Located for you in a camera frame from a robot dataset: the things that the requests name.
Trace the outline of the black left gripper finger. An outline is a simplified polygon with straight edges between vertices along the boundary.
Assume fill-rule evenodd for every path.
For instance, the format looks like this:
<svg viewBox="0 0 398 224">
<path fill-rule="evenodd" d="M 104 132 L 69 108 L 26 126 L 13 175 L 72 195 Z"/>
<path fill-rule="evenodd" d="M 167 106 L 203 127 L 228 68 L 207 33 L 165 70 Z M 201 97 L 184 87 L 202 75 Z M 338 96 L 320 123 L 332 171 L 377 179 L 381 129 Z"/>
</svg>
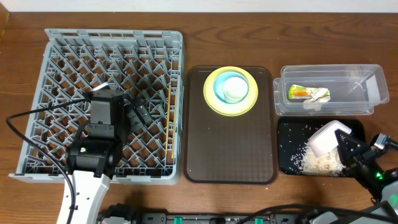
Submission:
<svg viewBox="0 0 398 224">
<path fill-rule="evenodd" d="M 126 117 L 126 121 L 129 122 L 130 132 L 138 132 L 144 127 L 142 121 L 140 120 L 140 117 L 134 111 L 132 105 L 126 105 L 124 107 L 124 114 Z"/>
<path fill-rule="evenodd" d="M 134 100 L 134 109 L 143 124 L 147 124 L 152 121 L 150 113 L 148 112 L 148 109 L 146 107 L 145 101 L 143 101 L 139 98 L 136 98 Z"/>
</svg>

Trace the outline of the white rice bowl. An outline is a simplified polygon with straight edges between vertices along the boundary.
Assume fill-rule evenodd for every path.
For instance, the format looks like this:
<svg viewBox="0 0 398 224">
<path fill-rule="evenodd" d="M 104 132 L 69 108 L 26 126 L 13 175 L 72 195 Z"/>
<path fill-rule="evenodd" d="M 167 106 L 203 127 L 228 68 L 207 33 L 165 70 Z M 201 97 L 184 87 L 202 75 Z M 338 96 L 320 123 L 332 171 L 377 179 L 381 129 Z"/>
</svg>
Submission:
<svg viewBox="0 0 398 224">
<path fill-rule="evenodd" d="M 330 121 L 316 131 L 309 139 L 308 145 L 311 147 L 316 157 L 324 156 L 338 146 L 335 131 L 340 130 L 346 134 L 351 134 L 352 129 L 338 120 Z"/>
</svg>

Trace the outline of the white tissue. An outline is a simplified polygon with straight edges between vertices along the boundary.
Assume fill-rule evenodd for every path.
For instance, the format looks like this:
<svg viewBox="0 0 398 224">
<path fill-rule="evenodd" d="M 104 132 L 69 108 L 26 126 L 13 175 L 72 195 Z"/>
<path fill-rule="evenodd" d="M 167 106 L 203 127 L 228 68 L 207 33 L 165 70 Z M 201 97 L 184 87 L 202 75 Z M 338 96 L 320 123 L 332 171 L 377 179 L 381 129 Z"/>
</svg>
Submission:
<svg viewBox="0 0 398 224">
<path fill-rule="evenodd" d="M 311 92 L 311 98 L 303 102 L 303 108 L 305 110 L 320 111 L 322 105 L 331 100 L 330 91 L 327 88 L 317 88 Z"/>
</svg>

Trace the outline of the yellow green snack wrapper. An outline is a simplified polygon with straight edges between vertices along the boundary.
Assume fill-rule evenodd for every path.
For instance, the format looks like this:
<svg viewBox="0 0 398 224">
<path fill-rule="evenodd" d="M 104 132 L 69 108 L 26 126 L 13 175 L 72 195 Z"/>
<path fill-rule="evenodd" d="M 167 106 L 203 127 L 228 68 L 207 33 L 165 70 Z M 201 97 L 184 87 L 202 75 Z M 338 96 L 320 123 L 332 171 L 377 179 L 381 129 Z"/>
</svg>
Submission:
<svg viewBox="0 0 398 224">
<path fill-rule="evenodd" d="M 312 97 L 312 93 L 315 90 L 317 90 L 317 88 L 292 85 L 288 91 L 288 99 L 290 100 L 309 99 Z"/>
</svg>

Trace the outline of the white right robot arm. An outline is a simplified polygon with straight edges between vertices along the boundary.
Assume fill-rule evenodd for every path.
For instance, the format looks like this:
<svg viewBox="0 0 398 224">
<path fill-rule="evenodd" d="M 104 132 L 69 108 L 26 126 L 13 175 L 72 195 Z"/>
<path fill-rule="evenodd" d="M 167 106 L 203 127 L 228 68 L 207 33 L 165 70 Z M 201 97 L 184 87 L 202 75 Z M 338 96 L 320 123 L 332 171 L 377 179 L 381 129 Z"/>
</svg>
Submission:
<svg viewBox="0 0 398 224">
<path fill-rule="evenodd" d="M 388 150 L 397 150 L 397 141 L 379 133 L 367 144 L 337 129 L 340 162 L 343 172 L 354 177 L 372 195 L 376 203 L 387 202 L 397 211 L 397 169 L 383 170 L 377 159 Z"/>
</svg>

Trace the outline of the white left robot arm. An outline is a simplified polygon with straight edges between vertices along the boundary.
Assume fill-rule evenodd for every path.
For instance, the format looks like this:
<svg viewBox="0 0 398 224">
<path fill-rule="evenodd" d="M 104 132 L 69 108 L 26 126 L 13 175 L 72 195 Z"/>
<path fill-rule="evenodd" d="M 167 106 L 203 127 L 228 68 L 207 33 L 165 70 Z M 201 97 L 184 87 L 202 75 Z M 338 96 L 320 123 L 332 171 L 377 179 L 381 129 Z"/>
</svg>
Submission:
<svg viewBox="0 0 398 224">
<path fill-rule="evenodd" d="M 127 137 L 149 121 L 140 99 L 124 104 L 121 96 L 92 99 L 91 119 L 81 124 L 67 147 L 67 179 L 58 223 L 95 223 Z"/>
</svg>

